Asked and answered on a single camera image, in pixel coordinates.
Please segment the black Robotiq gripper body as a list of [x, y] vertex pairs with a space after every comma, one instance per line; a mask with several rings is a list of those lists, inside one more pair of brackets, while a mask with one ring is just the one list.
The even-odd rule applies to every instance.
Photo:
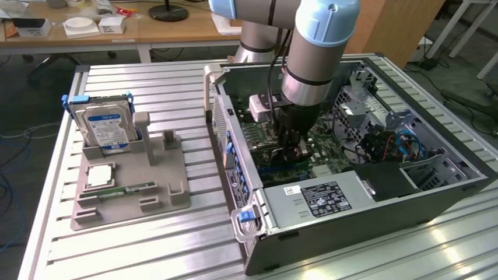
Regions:
[[299, 106], [291, 104], [279, 107], [279, 112], [277, 114], [278, 136], [281, 137], [286, 132], [289, 132], [289, 134], [307, 137], [309, 131], [317, 123], [319, 113], [321, 105]]

